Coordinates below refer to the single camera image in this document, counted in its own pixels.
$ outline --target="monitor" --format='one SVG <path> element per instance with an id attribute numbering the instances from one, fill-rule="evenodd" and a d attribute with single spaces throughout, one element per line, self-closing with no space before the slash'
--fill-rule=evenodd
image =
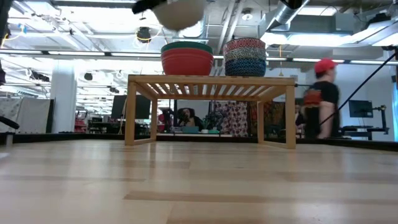
<path id="1" fill-rule="evenodd" d="M 349 116 L 351 118 L 373 118 L 373 106 L 371 101 L 350 100 Z"/>
<path id="2" fill-rule="evenodd" d="M 127 95 L 114 96 L 112 115 L 114 119 L 120 119 L 123 115 L 124 102 Z M 137 95 L 136 98 L 136 119 L 149 119 L 150 114 L 150 100 L 142 95 Z"/>

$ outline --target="red cap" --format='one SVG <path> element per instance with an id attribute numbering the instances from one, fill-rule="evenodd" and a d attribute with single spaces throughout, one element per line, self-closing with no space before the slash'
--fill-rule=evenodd
<path id="1" fill-rule="evenodd" d="M 337 63 L 332 59 L 324 58 L 315 64 L 315 73 L 325 72 L 329 69 L 335 68 Z"/>

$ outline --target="shelf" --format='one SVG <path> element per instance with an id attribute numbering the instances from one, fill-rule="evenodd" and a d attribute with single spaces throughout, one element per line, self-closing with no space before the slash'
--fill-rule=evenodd
<path id="1" fill-rule="evenodd" d="M 156 141 L 157 100 L 234 100 L 257 101 L 257 134 L 259 144 L 295 149 L 294 78 L 269 77 L 201 77 L 184 75 L 130 75 L 126 100 L 125 145 Z M 152 101 L 150 139 L 135 141 L 136 94 Z M 286 144 L 264 141 L 264 102 L 286 94 Z"/>
<path id="2" fill-rule="evenodd" d="M 269 101 L 294 78 L 130 75 L 129 84 L 150 99 Z"/>

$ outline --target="table top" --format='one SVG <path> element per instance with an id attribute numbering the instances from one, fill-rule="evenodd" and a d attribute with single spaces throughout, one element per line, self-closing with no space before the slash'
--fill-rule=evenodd
<path id="1" fill-rule="evenodd" d="M 130 85 L 152 99 L 265 101 L 294 86 L 285 77 L 130 75 Z"/>

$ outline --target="wooden floor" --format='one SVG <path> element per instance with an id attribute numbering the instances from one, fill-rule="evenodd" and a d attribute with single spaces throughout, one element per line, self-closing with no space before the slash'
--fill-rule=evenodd
<path id="1" fill-rule="evenodd" d="M 398 223 L 398 154 L 63 141 L 0 147 L 0 223 Z"/>

